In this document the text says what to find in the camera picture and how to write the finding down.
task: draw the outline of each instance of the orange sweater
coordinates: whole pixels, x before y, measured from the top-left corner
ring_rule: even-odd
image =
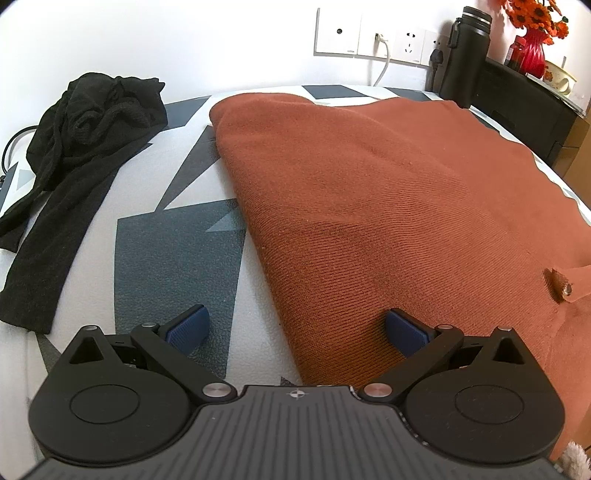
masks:
[[[509,324],[564,402],[564,448],[591,400],[591,228],[529,149],[453,102],[247,93],[210,116],[304,382],[402,360],[392,307],[466,335]]]

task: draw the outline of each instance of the bedsheet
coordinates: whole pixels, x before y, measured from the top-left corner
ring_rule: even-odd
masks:
[[[167,105],[168,127],[119,171],[76,255],[49,335],[0,322],[0,473],[19,478],[41,458],[27,424],[29,401],[75,332],[89,323],[109,333],[164,322],[195,303],[210,311],[212,329],[191,357],[239,390],[245,384],[298,384],[261,265],[242,218],[209,111],[237,93],[281,92],[319,105],[362,105],[403,96],[437,101],[414,90],[308,85],[241,90]],[[485,127],[513,135],[477,109]],[[585,221],[591,211],[534,154],[532,161],[573,198]],[[19,155],[0,190],[0,214],[32,187]],[[0,282],[14,254],[0,251]]]

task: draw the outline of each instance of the metal screw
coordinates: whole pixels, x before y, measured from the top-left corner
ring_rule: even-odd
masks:
[[[210,383],[203,387],[203,393],[208,397],[222,398],[227,397],[232,392],[232,387],[227,383]]]
[[[376,382],[365,385],[363,391],[368,397],[384,398],[392,394],[392,387],[390,387],[390,385],[386,385],[385,383]]]

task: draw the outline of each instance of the wall plate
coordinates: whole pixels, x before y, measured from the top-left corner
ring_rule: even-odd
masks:
[[[433,50],[438,48],[443,52],[444,61],[447,59],[448,55],[448,46],[447,41],[448,37],[445,37],[439,33],[435,33],[432,31],[427,30],[425,32],[425,40],[423,42],[423,53],[421,54],[421,65],[429,66],[429,58],[431,57],[431,53]]]
[[[376,41],[375,34],[381,33],[388,40],[390,50],[392,50],[396,36],[392,18],[393,16],[388,15],[386,12],[379,15],[377,13],[363,13],[357,55],[379,59],[386,58],[386,46],[382,42]]]
[[[360,26],[360,12],[319,8],[315,52],[357,55]]]
[[[425,31],[422,28],[406,25],[399,29],[392,48],[392,59],[420,64],[424,40]]]

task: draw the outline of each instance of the black thermos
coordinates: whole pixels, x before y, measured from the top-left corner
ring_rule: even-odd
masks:
[[[464,7],[462,17],[452,26],[447,68],[439,96],[470,108],[478,86],[480,71],[491,43],[492,17],[472,7]]]

